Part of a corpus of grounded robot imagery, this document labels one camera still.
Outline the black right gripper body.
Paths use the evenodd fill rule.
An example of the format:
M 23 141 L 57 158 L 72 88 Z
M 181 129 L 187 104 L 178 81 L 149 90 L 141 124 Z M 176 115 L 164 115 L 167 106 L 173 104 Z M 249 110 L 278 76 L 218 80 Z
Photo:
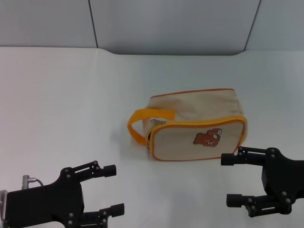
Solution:
M 304 161 L 285 157 L 277 148 L 266 149 L 262 183 L 280 213 L 290 213 L 292 204 L 304 197 Z

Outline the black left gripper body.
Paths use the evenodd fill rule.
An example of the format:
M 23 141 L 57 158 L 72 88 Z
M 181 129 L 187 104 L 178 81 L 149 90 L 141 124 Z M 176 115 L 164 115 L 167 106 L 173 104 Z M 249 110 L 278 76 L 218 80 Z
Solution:
M 69 167 L 49 185 L 9 192 L 6 223 L 10 228 L 25 228 L 56 221 L 75 228 L 83 211 L 81 184 Z

